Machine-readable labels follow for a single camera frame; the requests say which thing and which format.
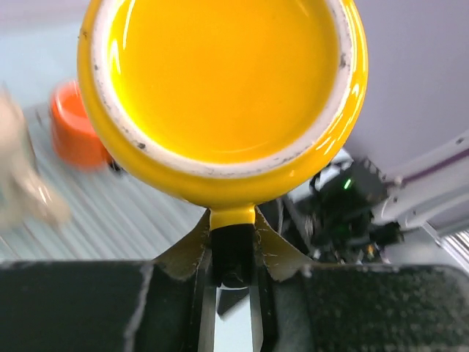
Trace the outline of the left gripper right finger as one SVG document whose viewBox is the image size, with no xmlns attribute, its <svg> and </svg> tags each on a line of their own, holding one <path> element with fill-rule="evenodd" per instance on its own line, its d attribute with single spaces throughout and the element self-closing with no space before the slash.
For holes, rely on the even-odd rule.
<svg viewBox="0 0 469 352">
<path fill-rule="evenodd" d="M 449 265 L 313 262 L 256 215 L 255 351 L 466 351 L 468 275 Z"/>
</svg>

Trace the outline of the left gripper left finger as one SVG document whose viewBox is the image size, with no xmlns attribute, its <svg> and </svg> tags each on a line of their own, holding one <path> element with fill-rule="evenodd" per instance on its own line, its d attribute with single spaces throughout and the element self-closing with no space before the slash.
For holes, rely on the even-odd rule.
<svg viewBox="0 0 469 352">
<path fill-rule="evenodd" d="M 154 260 L 1 264 L 3 351 L 211 351 L 209 217 Z"/>
</svg>

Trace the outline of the metal wire dish rack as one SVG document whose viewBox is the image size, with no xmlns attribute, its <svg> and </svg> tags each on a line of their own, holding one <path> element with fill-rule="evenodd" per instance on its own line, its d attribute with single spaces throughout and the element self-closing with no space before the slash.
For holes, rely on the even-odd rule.
<svg viewBox="0 0 469 352">
<path fill-rule="evenodd" d="M 62 227 L 27 219 L 1 232 L 3 260 L 151 259 L 190 232 L 203 209 L 108 169 L 79 172 L 51 146 L 45 104 L 25 110 L 40 174 L 68 201 L 72 218 Z"/>
</svg>

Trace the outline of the beige mug coral print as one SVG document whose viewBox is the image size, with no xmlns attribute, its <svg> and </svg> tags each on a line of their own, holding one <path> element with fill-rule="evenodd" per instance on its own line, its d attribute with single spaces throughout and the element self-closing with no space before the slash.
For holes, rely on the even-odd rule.
<svg viewBox="0 0 469 352">
<path fill-rule="evenodd" d="M 33 216 L 52 226 L 70 218 L 65 199 L 40 176 L 21 107 L 1 89 L 1 228 Z"/>
</svg>

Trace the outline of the orange mug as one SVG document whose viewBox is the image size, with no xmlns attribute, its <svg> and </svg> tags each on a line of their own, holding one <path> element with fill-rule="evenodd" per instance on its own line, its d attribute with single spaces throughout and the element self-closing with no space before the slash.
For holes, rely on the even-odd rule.
<svg viewBox="0 0 469 352">
<path fill-rule="evenodd" d="M 111 164 L 113 159 L 89 121 L 76 80 L 53 91 L 50 110 L 52 145 L 66 164 L 85 171 Z"/>
</svg>

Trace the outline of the yellow mug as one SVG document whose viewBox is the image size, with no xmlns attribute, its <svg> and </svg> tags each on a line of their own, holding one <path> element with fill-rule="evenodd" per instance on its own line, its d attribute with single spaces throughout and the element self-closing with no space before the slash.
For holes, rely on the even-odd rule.
<svg viewBox="0 0 469 352">
<path fill-rule="evenodd" d="M 77 60 L 100 141 L 209 210 L 214 280 L 233 288 L 251 281 L 255 207 L 344 146 L 368 80 L 354 1 L 91 1 Z"/>
</svg>

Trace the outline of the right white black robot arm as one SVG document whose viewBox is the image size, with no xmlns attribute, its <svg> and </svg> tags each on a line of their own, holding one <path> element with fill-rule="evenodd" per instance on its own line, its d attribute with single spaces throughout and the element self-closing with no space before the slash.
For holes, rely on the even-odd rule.
<svg viewBox="0 0 469 352">
<path fill-rule="evenodd" d="M 309 190 L 282 199 L 285 239 L 319 263 L 383 263 L 387 246 L 468 202 L 468 133 L 394 175 L 368 158 L 336 159 Z"/>
</svg>

